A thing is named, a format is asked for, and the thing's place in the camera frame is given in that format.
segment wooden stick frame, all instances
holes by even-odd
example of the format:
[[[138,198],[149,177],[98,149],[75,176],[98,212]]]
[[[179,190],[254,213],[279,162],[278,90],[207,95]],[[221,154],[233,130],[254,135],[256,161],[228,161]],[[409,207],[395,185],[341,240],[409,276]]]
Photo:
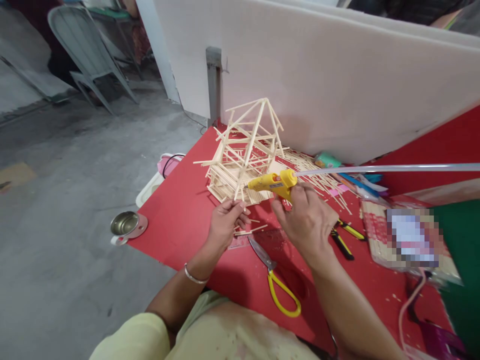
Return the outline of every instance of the wooden stick frame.
[[[250,180],[269,173],[277,154],[284,154],[279,136],[279,130],[284,129],[269,99],[260,98],[226,112],[230,113],[227,129],[220,132],[215,128],[220,144],[213,159],[194,164],[209,166],[207,188],[220,202],[225,198],[242,199],[246,206],[251,206],[272,198],[270,191],[245,189]]]

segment gray chair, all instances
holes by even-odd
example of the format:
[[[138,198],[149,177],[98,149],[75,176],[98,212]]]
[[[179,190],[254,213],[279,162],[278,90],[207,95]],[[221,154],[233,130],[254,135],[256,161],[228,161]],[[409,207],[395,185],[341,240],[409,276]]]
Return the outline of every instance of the gray chair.
[[[94,83],[95,79],[108,74],[115,75],[132,100],[136,104],[139,103],[127,80],[113,61],[99,30],[86,9],[72,6],[56,7],[48,13],[48,24],[60,44],[80,69],[81,72],[71,71],[71,76],[93,107],[95,106],[84,85],[92,89],[105,108],[115,115]]]

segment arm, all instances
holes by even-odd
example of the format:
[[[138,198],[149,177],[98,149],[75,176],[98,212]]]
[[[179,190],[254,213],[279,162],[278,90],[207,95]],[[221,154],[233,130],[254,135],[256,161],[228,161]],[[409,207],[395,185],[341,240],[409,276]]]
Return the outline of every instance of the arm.
[[[208,238],[186,266],[195,279],[208,279],[232,242],[234,227],[240,225],[245,229],[245,224],[251,223],[247,217],[250,210],[244,211],[244,208],[245,203],[242,201],[226,200],[213,210]],[[204,287],[204,284],[190,280],[182,269],[153,298],[146,312],[162,318],[170,335],[175,334],[187,319]]]
[[[344,358],[405,359],[368,300],[335,257],[328,242],[338,214],[308,183],[291,190],[292,210],[277,197],[273,211],[311,269],[321,307]]]

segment person's left hand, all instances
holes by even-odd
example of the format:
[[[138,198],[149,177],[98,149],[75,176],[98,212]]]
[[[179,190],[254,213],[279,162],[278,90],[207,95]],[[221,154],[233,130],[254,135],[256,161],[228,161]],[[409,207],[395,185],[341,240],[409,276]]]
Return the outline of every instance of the person's left hand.
[[[211,213],[207,242],[225,251],[234,238],[234,228],[240,226],[245,230],[245,225],[252,223],[248,218],[250,210],[244,211],[245,205],[245,202],[241,200],[231,199],[218,205]]]

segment metal mug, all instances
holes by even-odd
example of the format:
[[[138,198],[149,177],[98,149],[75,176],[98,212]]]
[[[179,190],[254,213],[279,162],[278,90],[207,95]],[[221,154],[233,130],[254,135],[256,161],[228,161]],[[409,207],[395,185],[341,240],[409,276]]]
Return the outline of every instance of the metal mug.
[[[110,243],[117,246],[126,244],[129,239],[143,234],[148,224],[149,221],[142,214],[135,211],[124,211],[111,221],[110,230],[114,237],[111,238]]]

